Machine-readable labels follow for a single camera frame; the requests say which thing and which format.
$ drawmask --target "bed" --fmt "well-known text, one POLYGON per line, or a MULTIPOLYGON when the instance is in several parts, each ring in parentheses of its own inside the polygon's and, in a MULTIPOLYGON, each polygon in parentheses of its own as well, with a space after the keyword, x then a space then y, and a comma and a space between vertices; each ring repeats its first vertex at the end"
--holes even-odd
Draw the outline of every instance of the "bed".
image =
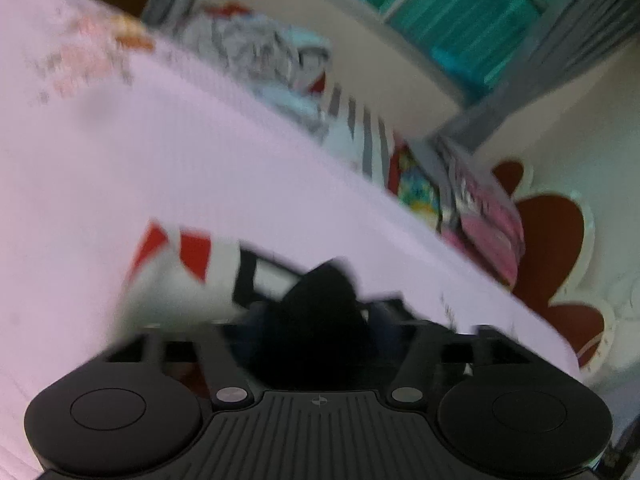
POLYGON ((136 23, 93 0, 0 0, 0 30, 0 478, 40 471, 24 410, 108 342, 150 219, 307 269, 341 256, 360 294, 400 291, 459 332, 494 325, 578 378, 546 322, 190 54, 132 40, 136 23), (106 50, 100 23, 118 31, 106 50))

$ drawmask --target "teal window blind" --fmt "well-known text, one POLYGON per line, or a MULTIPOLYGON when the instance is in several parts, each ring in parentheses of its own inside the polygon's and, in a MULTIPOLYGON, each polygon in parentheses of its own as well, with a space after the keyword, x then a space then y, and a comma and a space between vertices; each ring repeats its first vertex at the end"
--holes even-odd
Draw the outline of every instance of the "teal window blind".
POLYGON ((487 94, 552 0, 363 0, 468 95, 487 94))

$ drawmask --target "circular black cover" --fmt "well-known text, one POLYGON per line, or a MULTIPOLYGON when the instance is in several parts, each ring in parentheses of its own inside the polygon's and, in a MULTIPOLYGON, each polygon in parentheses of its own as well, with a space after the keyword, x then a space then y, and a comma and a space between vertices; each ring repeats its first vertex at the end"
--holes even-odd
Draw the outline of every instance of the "circular black cover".
POLYGON ((499 476, 561 476, 604 450, 609 410, 577 381, 496 379, 466 380, 438 408, 444 437, 469 462, 499 476))
POLYGON ((24 417, 43 465, 116 476, 159 465, 184 449, 201 423, 195 396, 158 370, 93 363, 42 391, 24 417))

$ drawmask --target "striped cloth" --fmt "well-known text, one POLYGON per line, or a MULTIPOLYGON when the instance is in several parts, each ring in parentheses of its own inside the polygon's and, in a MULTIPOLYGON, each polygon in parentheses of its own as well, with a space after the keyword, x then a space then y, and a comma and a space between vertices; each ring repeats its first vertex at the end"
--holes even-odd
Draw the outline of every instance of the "striped cloth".
POLYGON ((377 186, 386 188, 389 161, 396 146, 396 134, 391 127, 330 77, 322 94, 321 107, 330 116, 347 123, 356 150, 362 154, 362 174, 377 186))

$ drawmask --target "crosshair logo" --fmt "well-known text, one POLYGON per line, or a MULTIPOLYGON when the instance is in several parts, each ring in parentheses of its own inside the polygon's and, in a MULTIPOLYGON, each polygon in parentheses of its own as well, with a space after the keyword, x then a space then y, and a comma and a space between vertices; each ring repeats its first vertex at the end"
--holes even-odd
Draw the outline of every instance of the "crosshair logo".
POLYGON ((311 402, 314 403, 316 406, 324 406, 326 403, 329 402, 329 400, 323 397, 322 395, 318 395, 317 397, 314 397, 313 399, 311 399, 311 402))

